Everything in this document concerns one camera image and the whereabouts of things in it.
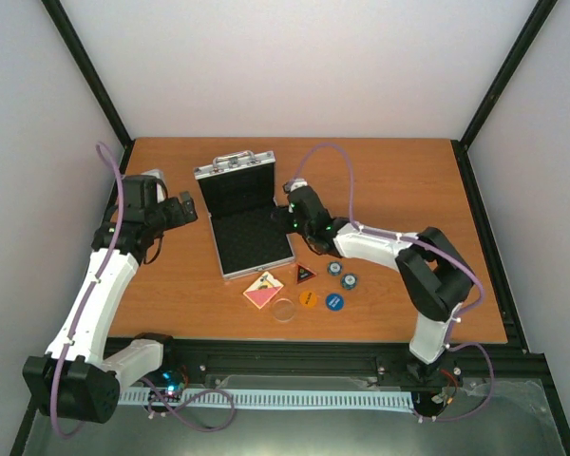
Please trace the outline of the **aluminium poker case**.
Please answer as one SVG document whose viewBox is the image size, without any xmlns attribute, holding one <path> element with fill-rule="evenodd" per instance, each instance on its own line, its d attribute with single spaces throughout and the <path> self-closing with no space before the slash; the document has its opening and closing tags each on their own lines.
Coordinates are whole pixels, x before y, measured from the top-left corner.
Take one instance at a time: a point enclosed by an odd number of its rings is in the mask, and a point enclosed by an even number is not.
<svg viewBox="0 0 570 456">
<path fill-rule="evenodd" d="M 272 150 L 217 156 L 194 169 L 225 279 L 252 275 L 295 260 L 288 235 L 273 220 L 277 208 Z"/>
</svg>

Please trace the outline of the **blue green chip stack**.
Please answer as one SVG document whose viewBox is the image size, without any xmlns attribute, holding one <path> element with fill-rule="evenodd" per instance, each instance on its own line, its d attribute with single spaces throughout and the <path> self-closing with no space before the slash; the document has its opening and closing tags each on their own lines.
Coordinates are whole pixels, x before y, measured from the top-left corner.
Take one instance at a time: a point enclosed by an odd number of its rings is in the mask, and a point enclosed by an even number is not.
<svg viewBox="0 0 570 456">
<path fill-rule="evenodd" d="M 339 261 L 331 261 L 328 264 L 327 271 L 331 276 L 340 276 L 343 271 L 343 266 Z"/>
<path fill-rule="evenodd" d="M 342 275 L 340 283 L 343 289 L 353 290 L 358 284 L 358 277 L 353 273 L 347 273 Z"/>
</svg>

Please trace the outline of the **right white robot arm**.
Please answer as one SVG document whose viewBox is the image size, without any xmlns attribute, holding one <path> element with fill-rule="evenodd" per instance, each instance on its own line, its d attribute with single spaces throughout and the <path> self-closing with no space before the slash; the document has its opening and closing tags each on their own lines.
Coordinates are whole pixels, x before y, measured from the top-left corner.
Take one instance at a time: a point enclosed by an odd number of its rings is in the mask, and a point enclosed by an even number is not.
<svg viewBox="0 0 570 456">
<path fill-rule="evenodd" d="M 303 179 L 288 181 L 283 190 L 288 203 L 277 207 L 275 218 L 286 233 L 301 236 L 318 255 L 366 260 L 400 275 L 418 313 L 410 355 L 435 367 L 476 279 L 444 233 L 433 227 L 397 233 L 333 217 Z"/>
</svg>

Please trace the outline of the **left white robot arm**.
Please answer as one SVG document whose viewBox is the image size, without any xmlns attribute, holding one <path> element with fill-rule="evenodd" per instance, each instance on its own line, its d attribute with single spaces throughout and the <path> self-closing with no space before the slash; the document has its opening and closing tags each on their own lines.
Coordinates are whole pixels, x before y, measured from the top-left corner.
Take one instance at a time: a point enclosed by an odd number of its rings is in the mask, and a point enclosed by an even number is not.
<svg viewBox="0 0 570 456">
<path fill-rule="evenodd" d="M 104 423 L 119 395 L 142 377 L 172 380 L 179 359 L 172 337 L 143 332 L 117 353 L 105 345 L 124 292 L 148 250 L 161 246 L 165 232 L 197 220 L 194 201 L 168 194 L 158 169 L 121 179 L 118 202 L 106 210 L 91 244 L 81 289 L 60 331 L 42 356 L 29 357 L 23 377 L 38 410 L 60 418 Z"/>
</svg>

